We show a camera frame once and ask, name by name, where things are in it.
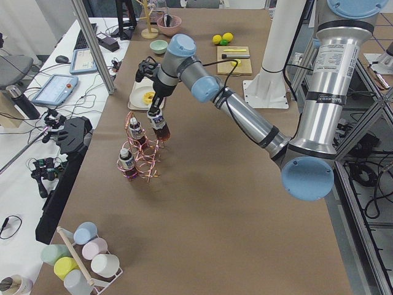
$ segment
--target wooden stick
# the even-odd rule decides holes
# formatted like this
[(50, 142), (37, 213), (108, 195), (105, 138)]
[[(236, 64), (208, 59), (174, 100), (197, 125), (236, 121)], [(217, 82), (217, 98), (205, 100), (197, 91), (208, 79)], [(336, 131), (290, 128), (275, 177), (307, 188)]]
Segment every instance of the wooden stick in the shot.
[(60, 237), (63, 239), (64, 244), (67, 246), (68, 251), (71, 253), (72, 257), (75, 259), (77, 265), (80, 268), (80, 271), (83, 273), (84, 277), (86, 278), (87, 283), (90, 286), (94, 285), (94, 281), (91, 278), (90, 274), (88, 273), (84, 263), (82, 262), (82, 260), (80, 260), (78, 253), (76, 253), (74, 247), (71, 245), (70, 241), (67, 238), (67, 235), (64, 233), (64, 230), (62, 227), (58, 226), (57, 227), (57, 232), (60, 235)]

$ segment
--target small bottle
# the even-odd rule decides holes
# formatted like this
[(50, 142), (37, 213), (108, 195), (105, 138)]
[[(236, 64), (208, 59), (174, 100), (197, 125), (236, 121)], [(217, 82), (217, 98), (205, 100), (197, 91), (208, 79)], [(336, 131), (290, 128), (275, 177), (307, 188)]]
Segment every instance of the small bottle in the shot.
[(131, 137), (139, 142), (142, 149), (147, 147), (146, 136), (143, 134), (141, 124), (135, 117), (130, 119), (130, 124), (128, 125), (128, 130), (130, 131)]
[(17, 86), (8, 85), (6, 90), (8, 91), (14, 103), (26, 114), (29, 119), (40, 118), (41, 115), (39, 111)]
[(138, 171), (135, 167), (135, 158), (128, 149), (123, 147), (120, 150), (119, 161), (122, 164), (124, 174), (127, 178), (135, 178), (138, 175)]
[(162, 141), (168, 140), (171, 134), (168, 124), (163, 117), (162, 110), (160, 108), (151, 107), (147, 112), (147, 118), (153, 127), (157, 139)]

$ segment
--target green bowl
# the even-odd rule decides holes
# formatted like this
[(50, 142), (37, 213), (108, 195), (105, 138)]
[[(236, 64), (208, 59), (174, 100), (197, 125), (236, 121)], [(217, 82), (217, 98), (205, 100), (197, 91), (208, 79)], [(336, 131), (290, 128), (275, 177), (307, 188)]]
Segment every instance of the green bowl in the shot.
[(153, 50), (155, 54), (163, 54), (166, 52), (168, 43), (164, 40), (155, 40), (150, 43), (150, 49)]

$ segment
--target white cup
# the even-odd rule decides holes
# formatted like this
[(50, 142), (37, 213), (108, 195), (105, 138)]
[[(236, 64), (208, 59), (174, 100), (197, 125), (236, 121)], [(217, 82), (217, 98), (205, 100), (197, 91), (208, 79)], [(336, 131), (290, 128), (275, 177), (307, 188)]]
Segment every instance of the white cup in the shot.
[(22, 295), (29, 293), (33, 287), (33, 282), (28, 278), (21, 277), (20, 275), (13, 275), (12, 286), (5, 291), (2, 291), (2, 295)]
[(91, 261), (91, 270), (104, 278), (113, 277), (119, 267), (119, 259), (113, 254), (99, 254)]
[(70, 271), (64, 279), (64, 287), (72, 295), (89, 295), (94, 286), (90, 286), (79, 269)]

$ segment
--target blue cup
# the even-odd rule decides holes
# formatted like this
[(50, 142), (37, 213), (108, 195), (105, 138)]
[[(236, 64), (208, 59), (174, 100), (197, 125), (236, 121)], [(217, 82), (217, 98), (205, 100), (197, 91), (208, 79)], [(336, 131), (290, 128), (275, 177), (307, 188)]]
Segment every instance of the blue cup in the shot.
[(94, 223), (87, 221), (82, 223), (74, 232), (74, 241), (78, 245), (84, 245), (97, 236), (97, 227)]

